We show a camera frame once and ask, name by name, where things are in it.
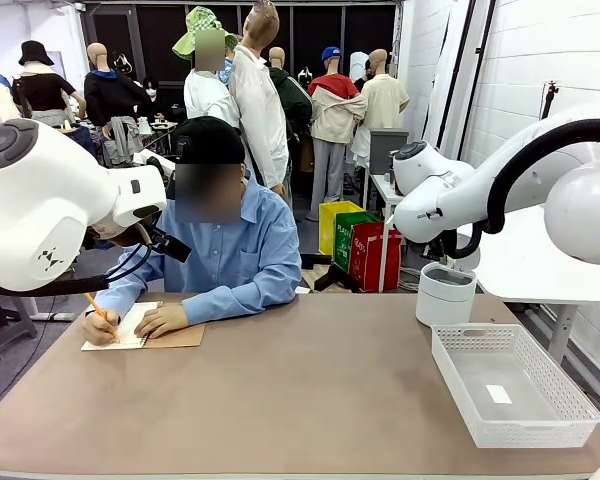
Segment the white desk leg frame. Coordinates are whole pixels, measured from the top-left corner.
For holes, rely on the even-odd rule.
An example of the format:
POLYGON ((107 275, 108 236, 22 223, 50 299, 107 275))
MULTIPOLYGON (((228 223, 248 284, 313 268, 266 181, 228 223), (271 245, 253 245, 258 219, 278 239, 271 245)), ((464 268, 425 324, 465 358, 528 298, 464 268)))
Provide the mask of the white desk leg frame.
POLYGON ((68 297, 25 298, 23 304, 29 317, 35 322, 70 323, 77 318, 75 312, 67 311, 68 297))

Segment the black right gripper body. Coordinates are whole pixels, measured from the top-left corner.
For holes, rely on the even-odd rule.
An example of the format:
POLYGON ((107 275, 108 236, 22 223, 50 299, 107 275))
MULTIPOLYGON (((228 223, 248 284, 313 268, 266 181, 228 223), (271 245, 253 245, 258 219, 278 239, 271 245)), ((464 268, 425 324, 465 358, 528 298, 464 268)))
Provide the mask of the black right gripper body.
POLYGON ((441 232, 424 246, 421 257, 428 260, 454 258, 456 253, 456 233, 441 232))

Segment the tall mannequin white shirt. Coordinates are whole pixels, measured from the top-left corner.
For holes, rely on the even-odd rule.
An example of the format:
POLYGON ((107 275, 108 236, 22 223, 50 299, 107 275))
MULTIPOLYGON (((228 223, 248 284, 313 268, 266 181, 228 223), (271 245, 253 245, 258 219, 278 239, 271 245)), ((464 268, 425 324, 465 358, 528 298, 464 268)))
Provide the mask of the tall mannequin white shirt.
POLYGON ((289 162, 286 117, 261 57, 278 30, 279 17, 273 2, 256 0, 244 22, 243 38, 234 50, 229 91, 239 109, 249 168, 259 184, 289 201, 285 184, 289 162))

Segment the small white side table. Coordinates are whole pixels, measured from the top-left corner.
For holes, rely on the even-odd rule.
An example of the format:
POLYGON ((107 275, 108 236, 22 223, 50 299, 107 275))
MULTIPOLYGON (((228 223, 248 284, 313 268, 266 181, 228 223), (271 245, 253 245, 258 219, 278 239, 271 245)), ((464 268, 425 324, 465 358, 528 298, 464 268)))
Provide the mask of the small white side table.
POLYGON ((395 191, 395 187, 391 184, 389 180, 385 179, 384 175, 372 175, 371 179, 373 180, 374 185, 378 189, 381 198, 385 202, 385 213, 383 214, 384 218, 384 227, 382 233, 382 263, 385 264, 387 260, 388 254, 388 240, 389 240, 389 232, 394 227, 394 214, 395 209, 402 201, 403 196, 398 194, 395 191))

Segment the masked background person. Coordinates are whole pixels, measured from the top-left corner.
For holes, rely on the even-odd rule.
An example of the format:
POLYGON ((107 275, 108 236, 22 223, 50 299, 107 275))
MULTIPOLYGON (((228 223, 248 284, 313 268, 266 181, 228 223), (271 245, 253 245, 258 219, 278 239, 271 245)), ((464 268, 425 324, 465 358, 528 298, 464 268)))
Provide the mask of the masked background person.
POLYGON ((171 121, 174 118, 171 104, 160 90, 159 82, 147 76, 143 79, 142 84, 143 89, 150 99, 149 106, 145 110, 147 117, 171 121))

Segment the spiral notebook brown cover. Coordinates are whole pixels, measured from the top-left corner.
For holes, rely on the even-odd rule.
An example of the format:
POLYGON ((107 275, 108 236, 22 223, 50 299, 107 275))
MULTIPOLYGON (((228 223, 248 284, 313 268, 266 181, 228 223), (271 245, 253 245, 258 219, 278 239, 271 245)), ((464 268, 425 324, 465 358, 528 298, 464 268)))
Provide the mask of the spiral notebook brown cover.
POLYGON ((96 346, 85 341, 81 347, 82 351, 105 351, 105 350, 133 350, 133 349, 159 349, 197 347, 202 343, 205 325, 190 326, 185 329, 165 333, 157 338, 137 337, 134 333, 144 314, 155 309, 157 302, 135 303, 129 312, 121 319, 118 326, 118 340, 107 345, 96 346))

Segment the mannequin blue cap red jacket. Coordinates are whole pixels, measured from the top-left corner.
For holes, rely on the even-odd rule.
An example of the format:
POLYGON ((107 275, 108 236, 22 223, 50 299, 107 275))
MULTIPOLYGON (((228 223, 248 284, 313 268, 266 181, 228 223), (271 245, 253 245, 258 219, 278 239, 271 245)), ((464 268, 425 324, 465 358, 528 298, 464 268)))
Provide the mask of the mannequin blue cap red jacket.
POLYGON ((346 147, 367 109, 367 101, 353 81, 339 72, 340 59, 338 47, 325 48, 321 60, 326 73, 314 78, 309 85, 314 152, 311 208, 307 215, 310 221, 319 219, 321 204, 342 198, 346 147))

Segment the person torso blue shirt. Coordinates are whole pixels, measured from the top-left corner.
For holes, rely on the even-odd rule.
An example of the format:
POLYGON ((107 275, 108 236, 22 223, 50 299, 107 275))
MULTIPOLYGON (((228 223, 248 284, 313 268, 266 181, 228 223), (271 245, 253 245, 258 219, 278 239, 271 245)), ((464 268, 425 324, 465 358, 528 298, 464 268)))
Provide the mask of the person torso blue shirt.
POLYGON ((264 276, 301 280, 299 240, 289 207, 250 172, 245 186, 239 218, 231 223, 189 223, 176 201, 167 203, 158 227, 191 248, 184 263, 163 255, 167 292, 196 296, 264 276))

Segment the grey cabinet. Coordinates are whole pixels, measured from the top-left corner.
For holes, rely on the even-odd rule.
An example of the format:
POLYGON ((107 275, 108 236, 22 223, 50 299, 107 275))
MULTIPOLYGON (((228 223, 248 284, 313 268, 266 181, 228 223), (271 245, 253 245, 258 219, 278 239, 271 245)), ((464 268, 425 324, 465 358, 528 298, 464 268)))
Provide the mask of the grey cabinet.
POLYGON ((392 165, 392 151, 399 150, 407 143, 409 132, 406 129, 372 129, 370 131, 369 173, 384 175, 392 165))

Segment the yellow pencil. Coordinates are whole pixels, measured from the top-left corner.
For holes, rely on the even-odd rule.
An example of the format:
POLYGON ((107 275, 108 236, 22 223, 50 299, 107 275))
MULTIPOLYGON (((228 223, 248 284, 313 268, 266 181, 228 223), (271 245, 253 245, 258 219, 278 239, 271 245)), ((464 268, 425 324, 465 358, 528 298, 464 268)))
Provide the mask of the yellow pencil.
MULTIPOLYGON (((107 324, 110 324, 110 321, 108 320, 107 312, 98 306, 98 304, 96 303, 96 301, 94 300, 92 295, 90 293, 85 293, 85 297, 87 298, 87 300, 93 307, 94 311, 103 319, 103 321, 106 322, 107 324)), ((116 326, 112 326, 112 328, 113 328, 113 330, 110 332, 110 334, 113 338, 113 341, 117 341, 118 336, 116 333, 116 326)))

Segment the mannequin green checked hat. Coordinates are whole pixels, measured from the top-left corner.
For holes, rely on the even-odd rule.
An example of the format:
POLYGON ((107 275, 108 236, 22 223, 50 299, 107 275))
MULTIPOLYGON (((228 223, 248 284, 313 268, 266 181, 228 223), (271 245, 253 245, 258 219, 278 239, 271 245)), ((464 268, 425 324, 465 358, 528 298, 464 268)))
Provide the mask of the mannequin green checked hat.
POLYGON ((184 102, 189 119, 212 116, 238 128, 238 106, 228 89, 232 63, 227 53, 237 38, 227 32, 207 7, 194 7, 185 18, 186 33, 172 47, 173 53, 189 62, 184 84, 184 102))

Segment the yellow recycling bag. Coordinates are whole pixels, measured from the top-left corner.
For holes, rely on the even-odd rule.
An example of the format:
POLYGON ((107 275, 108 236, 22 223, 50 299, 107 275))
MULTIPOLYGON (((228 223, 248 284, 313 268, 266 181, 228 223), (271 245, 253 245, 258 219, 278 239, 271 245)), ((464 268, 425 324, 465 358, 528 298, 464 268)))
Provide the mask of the yellow recycling bag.
POLYGON ((333 258, 335 218, 338 213, 365 211, 351 201, 319 205, 319 252, 333 258))

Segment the person's right hand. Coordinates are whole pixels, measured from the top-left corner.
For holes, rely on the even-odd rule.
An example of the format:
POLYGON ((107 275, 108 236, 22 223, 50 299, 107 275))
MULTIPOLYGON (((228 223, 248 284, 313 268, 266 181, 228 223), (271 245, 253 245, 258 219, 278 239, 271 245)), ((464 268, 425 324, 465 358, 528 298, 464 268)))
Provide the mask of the person's right hand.
POLYGON ((82 322, 82 333, 86 341, 96 346, 118 341, 119 315, 115 310, 87 313, 82 322))

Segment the green recycling bag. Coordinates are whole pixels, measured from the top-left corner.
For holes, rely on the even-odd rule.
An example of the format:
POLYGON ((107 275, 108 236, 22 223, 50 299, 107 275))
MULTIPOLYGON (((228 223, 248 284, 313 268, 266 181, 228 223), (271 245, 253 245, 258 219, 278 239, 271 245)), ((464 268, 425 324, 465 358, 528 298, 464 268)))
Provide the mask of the green recycling bag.
POLYGON ((334 263, 343 271, 350 272, 352 253, 367 253, 368 238, 377 230, 381 221, 366 212, 338 213, 334 230, 334 263))

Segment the white perforated plastic basket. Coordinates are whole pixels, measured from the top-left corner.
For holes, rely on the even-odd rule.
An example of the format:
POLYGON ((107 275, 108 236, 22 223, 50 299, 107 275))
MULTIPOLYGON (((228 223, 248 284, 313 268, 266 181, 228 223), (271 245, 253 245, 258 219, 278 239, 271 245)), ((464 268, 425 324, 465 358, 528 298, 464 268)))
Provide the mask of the white perforated plastic basket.
POLYGON ((433 326, 431 351, 478 448, 579 448, 600 423, 593 404, 520 325, 433 326), (512 404, 495 404, 486 384, 503 385, 512 404))

